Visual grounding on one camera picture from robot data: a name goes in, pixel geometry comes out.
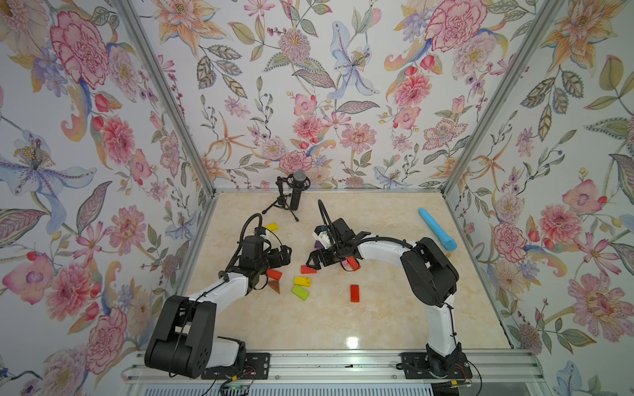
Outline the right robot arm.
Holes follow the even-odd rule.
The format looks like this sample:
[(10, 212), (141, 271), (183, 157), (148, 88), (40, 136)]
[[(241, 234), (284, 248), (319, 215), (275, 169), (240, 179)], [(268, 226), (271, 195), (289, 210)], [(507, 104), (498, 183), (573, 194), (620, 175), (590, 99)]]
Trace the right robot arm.
[(436, 378), (447, 377), (462, 353), (453, 318), (459, 275), (436, 242), (357, 234), (343, 219), (317, 226), (313, 238), (322, 248), (310, 254), (306, 265), (317, 271), (348, 260), (385, 262), (404, 270), (414, 296), (426, 309), (429, 340), (419, 366)]

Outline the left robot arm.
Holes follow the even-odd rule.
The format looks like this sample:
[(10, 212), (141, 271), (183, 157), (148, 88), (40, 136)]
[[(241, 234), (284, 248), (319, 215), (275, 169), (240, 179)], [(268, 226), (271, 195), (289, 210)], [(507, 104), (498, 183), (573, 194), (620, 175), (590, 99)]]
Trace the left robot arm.
[(216, 336), (216, 317), (254, 291), (260, 277), (291, 260), (292, 249), (287, 245), (273, 247), (262, 235), (243, 238), (218, 281), (194, 295), (167, 299), (145, 351), (145, 365), (191, 379), (243, 372), (245, 343)]

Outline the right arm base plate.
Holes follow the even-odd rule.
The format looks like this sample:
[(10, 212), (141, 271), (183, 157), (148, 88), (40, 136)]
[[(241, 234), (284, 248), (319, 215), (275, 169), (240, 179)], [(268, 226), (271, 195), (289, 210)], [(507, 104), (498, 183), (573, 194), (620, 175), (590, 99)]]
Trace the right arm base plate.
[(471, 380), (471, 365), (467, 356), (458, 351), (447, 357), (439, 357), (435, 353), (403, 352), (401, 361), (396, 364), (398, 370), (404, 371), (408, 380)]

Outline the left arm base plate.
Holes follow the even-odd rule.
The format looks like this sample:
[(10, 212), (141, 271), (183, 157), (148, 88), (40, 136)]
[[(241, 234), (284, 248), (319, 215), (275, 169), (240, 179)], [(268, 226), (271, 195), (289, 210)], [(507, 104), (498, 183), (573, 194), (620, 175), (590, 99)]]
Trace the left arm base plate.
[(266, 380), (271, 366), (271, 354), (265, 352), (247, 352), (238, 356), (232, 366), (207, 368), (201, 378), (203, 380)]

